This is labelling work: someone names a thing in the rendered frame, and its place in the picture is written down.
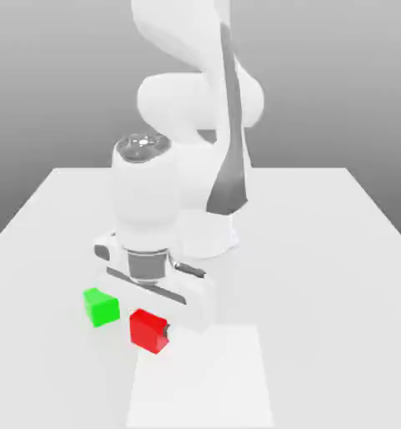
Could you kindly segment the small green cube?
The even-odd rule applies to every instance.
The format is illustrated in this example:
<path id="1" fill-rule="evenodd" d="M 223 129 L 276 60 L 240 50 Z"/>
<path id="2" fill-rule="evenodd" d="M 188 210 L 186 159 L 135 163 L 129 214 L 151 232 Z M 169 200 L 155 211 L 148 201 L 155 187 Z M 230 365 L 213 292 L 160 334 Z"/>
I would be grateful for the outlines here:
<path id="1" fill-rule="evenodd" d="M 116 297 L 90 288 L 83 291 L 86 314 L 94 328 L 120 319 L 120 304 Z"/>

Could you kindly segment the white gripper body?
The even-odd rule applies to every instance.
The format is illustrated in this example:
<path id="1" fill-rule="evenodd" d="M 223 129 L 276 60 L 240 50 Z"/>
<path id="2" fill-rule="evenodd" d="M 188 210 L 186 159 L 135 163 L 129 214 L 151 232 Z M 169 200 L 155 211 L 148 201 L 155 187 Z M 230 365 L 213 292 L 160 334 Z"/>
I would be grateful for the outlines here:
<path id="1" fill-rule="evenodd" d="M 108 267 L 95 280 L 102 292 L 119 299 L 127 313 L 142 309 L 198 333 L 214 321 L 215 287 L 207 277 L 171 271 L 155 282 L 134 282 Z"/>

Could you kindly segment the small red cube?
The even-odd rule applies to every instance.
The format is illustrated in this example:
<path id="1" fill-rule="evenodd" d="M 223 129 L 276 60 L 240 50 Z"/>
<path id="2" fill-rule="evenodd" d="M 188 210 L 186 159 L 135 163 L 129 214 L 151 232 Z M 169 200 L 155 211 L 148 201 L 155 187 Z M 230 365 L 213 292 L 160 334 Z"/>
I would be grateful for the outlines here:
<path id="1" fill-rule="evenodd" d="M 152 354 L 160 353 L 168 344 L 170 327 L 165 318 L 137 309 L 130 317 L 130 337 L 133 344 Z"/>

